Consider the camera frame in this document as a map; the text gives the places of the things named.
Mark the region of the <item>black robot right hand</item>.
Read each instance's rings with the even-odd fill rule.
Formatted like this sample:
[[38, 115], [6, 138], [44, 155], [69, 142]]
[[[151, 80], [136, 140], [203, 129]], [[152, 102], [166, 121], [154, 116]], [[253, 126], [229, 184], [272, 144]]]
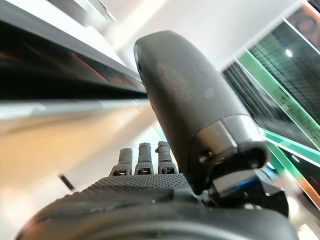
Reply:
[[258, 175], [265, 136], [236, 93], [185, 38], [166, 30], [134, 44], [166, 141], [120, 151], [110, 175], [44, 207], [19, 240], [296, 240], [285, 192]]

